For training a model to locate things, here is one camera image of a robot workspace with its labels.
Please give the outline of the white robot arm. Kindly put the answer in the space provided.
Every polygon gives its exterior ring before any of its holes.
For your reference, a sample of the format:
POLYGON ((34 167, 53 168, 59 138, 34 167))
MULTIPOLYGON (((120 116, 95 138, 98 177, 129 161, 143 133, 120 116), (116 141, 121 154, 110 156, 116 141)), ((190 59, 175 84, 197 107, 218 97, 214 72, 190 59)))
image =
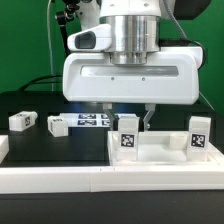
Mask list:
POLYGON ((211 0, 62 0, 63 23, 77 16, 82 30, 65 38, 63 95, 69 101, 101 102, 113 130, 115 103, 140 103, 146 128, 158 104, 192 105, 199 97, 203 46, 185 34, 159 37, 163 18, 193 20, 211 0))

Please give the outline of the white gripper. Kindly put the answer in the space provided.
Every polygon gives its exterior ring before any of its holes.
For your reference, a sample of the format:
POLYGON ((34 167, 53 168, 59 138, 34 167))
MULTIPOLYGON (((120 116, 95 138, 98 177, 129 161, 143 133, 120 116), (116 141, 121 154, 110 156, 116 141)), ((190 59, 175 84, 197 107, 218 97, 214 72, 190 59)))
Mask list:
POLYGON ((69 101, 104 103, 111 131, 117 129, 112 103, 145 103, 147 130, 155 104, 192 104, 199 97, 200 47, 162 47, 147 54, 144 64, 117 65, 107 51, 112 45, 108 24, 69 36, 67 45, 71 54, 64 62, 64 96, 69 101))

